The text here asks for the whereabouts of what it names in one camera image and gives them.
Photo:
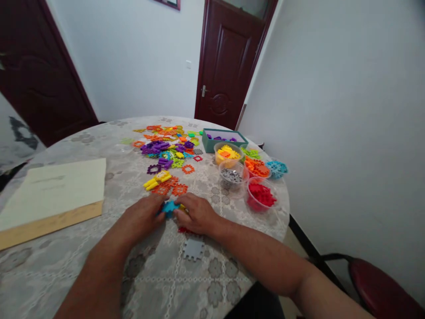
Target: tablecloth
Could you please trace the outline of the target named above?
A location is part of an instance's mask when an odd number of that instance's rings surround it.
[[[146,171],[157,159],[121,144],[124,138],[145,140],[134,132],[148,125],[182,125],[185,132],[203,128],[225,129],[183,117],[138,117],[101,124],[76,133],[38,154],[8,184],[0,196],[0,210],[22,183],[30,168],[101,157],[107,159],[103,213],[100,217],[68,227],[0,252],[0,316],[52,318],[78,276],[91,248],[127,207],[148,193],[143,184],[152,178]],[[196,147],[204,150],[202,142]],[[280,207],[265,215],[250,212],[240,194],[220,187],[213,154],[200,162],[187,159],[195,172],[172,175],[188,191],[208,199],[215,211],[234,222],[283,241],[289,223],[289,197],[283,179],[274,182]],[[177,232],[172,219],[136,246],[127,260],[121,293],[123,317],[223,318],[238,303],[255,279],[217,243],[205,237],[205,251],[197,262],[183,258],[187,235]]]

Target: person's arm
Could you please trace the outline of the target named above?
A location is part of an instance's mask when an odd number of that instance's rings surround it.
[[[165,220],[156,216],[167,197],[144,197],[124,214],[92,249],[54,319],[120,318],[124,264],[131,249]]]
[[[233,254],[270,291],[290,297],[310,319],[373,318],[314,265],[274,238],[220,217],[194,194],[180,196],[189,214],[175,210],[179,224],[205,234]]]

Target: person's hand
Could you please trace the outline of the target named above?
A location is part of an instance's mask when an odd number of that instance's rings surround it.
[[[165,220],[165,213],[156,215],[167,196],[150,194],[127,208],[111,229],[105,234],[108,242],[123,248],[133,248],[149,236]]]
[[[189,211],[189,214],[186,214],[182,210],[174,210],[179,225],[200,235],[211,234],[223,219],[206,199],[192,193],[180,196],[174,203],[183,204]]]

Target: dark red door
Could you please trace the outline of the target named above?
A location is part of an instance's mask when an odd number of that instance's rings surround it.
[[[98,124],[44,0],[0,1],[0,91],[41,141]]]
[[[257,15],[226,1],[206,1],[195,118],[236,127],[276,6],[275,0],[255,1],[264,5]]]

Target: paper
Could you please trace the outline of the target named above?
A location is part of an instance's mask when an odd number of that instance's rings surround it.
[[[69,212],[4,230],[0,232],[0,250],[100,216],[102,214],[102,203],[103,201],[96,202]]]
[[[30,169],[0,214],[0,231],[103,200],[106,159]]]

